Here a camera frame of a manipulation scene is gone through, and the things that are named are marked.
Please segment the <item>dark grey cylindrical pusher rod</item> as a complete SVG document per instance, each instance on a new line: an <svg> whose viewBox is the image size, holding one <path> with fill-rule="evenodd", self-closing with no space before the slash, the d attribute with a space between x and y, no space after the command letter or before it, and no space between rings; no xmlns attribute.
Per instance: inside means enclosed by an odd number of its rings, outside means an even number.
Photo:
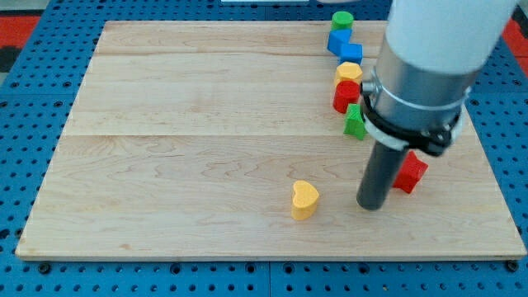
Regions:
<svg viewBox="0 0 528 297"><path fill-rule="evenodd" d="M375 142L356 195L362 208L378 210L383 206L407 154L407 150L394 150Z"/></svg>

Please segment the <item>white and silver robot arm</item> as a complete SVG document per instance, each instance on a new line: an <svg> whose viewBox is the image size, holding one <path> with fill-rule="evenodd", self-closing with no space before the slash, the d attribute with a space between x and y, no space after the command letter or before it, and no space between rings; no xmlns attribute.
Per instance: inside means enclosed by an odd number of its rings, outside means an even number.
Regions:
<svg viewBox="0 0 528 297"><path fill-rule="evenodd" d="M441 156L463 125L462 106L517 0L396 0L379 57L361 84L361 116L375 145L356 195L379 209L410 149Z"/></svg>

